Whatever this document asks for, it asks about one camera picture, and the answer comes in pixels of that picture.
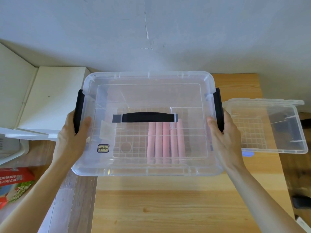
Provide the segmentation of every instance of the transparent plastic lid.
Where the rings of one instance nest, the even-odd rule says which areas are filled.
[[[72,170],[82,176],[220,174],[206,124],[206,117],[216,117],[214,92],[214,79],[204,71],[90,74],[81,120],[91,116],[92,125]],[[113,122],[114,115],[120,120],[139,112],[175,120]]]
[[[223,103],[241,132],[242,150],[307,153],[296,105],[301,100],[234,98]]]

